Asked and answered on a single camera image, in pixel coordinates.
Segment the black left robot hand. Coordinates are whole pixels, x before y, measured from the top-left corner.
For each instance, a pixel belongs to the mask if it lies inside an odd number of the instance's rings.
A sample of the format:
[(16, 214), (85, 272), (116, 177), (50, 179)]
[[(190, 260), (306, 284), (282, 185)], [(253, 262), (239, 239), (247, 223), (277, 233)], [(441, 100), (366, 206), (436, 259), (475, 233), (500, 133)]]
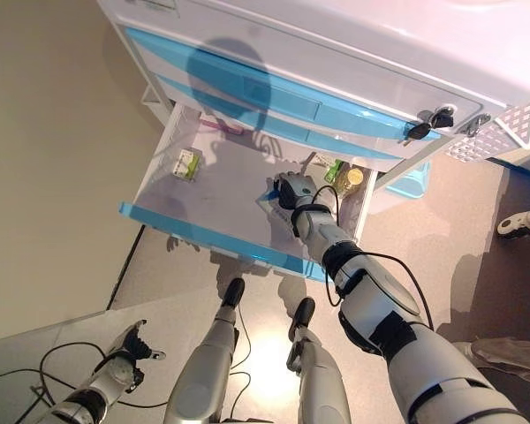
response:
[(152, 349), (141, 337), (140, 329), (148, 323), (140, 319), (128, 326), (112, 343), (105, 359), (122, 357), (136, 365), (138, 360), (165, 360), (166, 353)]

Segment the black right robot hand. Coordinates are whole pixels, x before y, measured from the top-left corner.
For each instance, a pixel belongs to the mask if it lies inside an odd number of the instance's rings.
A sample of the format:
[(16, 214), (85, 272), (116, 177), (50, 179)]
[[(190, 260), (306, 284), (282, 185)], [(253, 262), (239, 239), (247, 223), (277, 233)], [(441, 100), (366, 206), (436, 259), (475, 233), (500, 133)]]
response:
[(279, 206), (287, 210), (311, 204), (316, 193), (311, 177), (292, 171), (277, 174), (274, 189), (278, 191)]

